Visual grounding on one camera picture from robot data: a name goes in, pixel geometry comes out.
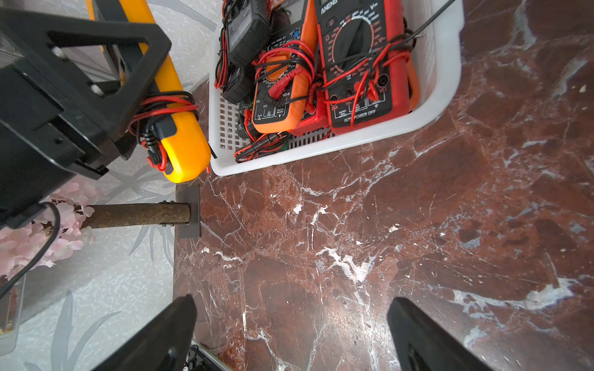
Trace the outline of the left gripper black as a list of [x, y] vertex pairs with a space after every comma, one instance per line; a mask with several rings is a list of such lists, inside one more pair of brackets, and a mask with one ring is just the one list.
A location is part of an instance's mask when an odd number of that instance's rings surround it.
[[[1, 10], [21, 57], [1, 70], [1, 225], [19, 229], [41, 202], [81, 175], [100, 179], [127, 153], [126, 128], [171, 43], [154, 23], [98, 22]], [[92, 81], [64, 53], [80, 46], [148, 49], [122, 86]]]

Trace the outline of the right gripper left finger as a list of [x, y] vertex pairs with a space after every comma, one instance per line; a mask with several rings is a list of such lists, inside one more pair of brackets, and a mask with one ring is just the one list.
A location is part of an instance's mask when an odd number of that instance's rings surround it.
[[96, 370], [181, 370], [187, 361], [196, 305], [191, 295], [173, 300]]

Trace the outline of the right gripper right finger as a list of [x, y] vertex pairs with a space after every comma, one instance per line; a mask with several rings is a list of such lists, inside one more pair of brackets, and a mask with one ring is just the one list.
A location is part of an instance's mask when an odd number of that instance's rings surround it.
[[394, 298], [387, 320], [403, 370], [490, 369], [407, 298]]

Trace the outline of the small yellow multimeter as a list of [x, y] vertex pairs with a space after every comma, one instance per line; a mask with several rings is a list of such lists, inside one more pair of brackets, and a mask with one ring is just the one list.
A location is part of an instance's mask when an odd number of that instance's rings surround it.
[[[147, 1], [86, 3], [89, 18], [94, 21], [156, 24]], [[101, 46], [101, 50], [123, 85], [136, 72], [149, 45], [110, 45]], [[144, 148], [151, 168], [164, 174], [170, 182], [190, 182], [207, 170], [213, 155], [199, 125], [199, 106], [193, 95], [183, 90], [169, 56], [149, 82], [136, 112], [125, 124], [125, 150]]]

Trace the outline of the small black red multimeter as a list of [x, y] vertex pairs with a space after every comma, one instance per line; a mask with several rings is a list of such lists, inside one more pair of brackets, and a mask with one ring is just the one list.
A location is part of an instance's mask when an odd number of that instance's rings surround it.
[[232, 104], [240, 104], [253, 98], [255, 93], [255, 68], [230, 65], [230, 74], [224, 85], [222, 97]]

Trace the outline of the small dark grey multimeter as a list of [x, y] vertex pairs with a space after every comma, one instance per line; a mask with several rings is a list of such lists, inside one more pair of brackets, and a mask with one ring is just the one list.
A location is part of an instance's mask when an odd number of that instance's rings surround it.
[[224, 3], [227, 55], [233, 65], [246, 67], [263, 51], [271, 34], [270, 17], [270, 5], [265, 0]]

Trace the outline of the orange Victor multimeter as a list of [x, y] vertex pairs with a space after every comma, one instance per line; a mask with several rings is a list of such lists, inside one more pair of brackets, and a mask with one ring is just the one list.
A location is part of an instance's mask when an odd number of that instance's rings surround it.
[[272, 10], [272, 34], [255, 61], [252, 124], [262, 134], [292, 131], [305, 112], [315, 75], [314, 1], [282, 1]]

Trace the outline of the large red multimeter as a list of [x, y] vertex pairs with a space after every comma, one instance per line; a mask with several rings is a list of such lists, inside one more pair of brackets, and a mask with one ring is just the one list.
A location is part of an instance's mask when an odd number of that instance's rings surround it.
[[400, 1], [315, 3], [329, 127], [346, 134], [411, 111], [413, 42]]

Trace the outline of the orange black multimeter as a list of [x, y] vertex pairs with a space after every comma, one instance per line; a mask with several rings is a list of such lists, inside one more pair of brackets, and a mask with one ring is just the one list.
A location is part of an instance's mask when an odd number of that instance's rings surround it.
[[412, 60], [409, 60], [406, 66], [409, 89], [409, 106], [410, 111], [414, 111], [414, 109], [416, 109], [419, 105], [421, 98], [421, 90], [419, 85], [419, 79]]

